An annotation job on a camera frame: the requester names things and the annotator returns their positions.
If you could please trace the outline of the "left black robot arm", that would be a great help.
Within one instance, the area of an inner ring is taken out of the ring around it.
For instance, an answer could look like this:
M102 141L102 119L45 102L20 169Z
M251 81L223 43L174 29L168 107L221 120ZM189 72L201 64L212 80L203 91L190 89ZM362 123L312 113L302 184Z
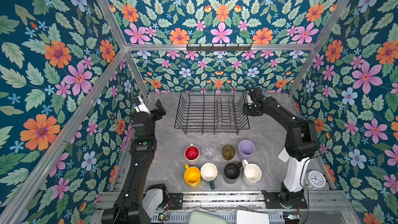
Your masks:
M166 115L160 100L149 110L136 97L137 111L132 115L134 137L130 146L130 167L117 200L101 217L103 224L150 224L158 206L167 202L166 186L158 184L144 192L145 182L157 149L155 123Z

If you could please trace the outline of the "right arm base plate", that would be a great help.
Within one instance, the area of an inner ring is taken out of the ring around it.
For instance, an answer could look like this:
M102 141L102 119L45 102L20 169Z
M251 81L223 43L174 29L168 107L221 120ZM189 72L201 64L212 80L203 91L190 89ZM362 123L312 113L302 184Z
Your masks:
M262 190L261 193L264 197L267 209L308 209L308 204L304 196L304 189L294 193L285 190L282 190L281 192L268 192Z

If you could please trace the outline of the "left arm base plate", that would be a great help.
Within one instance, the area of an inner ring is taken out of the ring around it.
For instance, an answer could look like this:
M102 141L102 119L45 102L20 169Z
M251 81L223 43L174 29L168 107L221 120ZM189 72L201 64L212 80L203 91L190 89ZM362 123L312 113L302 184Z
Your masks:
M162 194L161 202L156 205L155 210L181 210L183 205L183 193Z

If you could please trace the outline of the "white mug red inside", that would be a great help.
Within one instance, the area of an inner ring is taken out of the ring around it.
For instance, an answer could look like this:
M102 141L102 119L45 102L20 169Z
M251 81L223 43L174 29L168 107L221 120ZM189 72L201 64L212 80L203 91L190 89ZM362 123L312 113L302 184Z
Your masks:
M190 166L194 166L200 161L200 150L197 146L190 144L184 151L184 157Z

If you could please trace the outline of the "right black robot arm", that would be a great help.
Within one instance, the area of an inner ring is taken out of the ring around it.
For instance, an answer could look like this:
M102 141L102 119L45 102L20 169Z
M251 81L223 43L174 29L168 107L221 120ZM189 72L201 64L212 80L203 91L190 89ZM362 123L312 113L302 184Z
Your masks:
M266 114L287 131L285 146L278 157L288 163L288 170L278 201L286 208L300 203L304 200L305 172L319 149L315 123L291 113L275 98L265 96L259 87L248 91L243 113L253 117Z

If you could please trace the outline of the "black wire dish rack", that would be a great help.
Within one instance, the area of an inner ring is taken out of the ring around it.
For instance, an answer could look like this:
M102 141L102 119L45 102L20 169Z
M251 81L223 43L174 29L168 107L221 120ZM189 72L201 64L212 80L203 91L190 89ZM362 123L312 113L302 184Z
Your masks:
M185 91L179 96L175 129L187 133L235 133L249 130L242 91Z

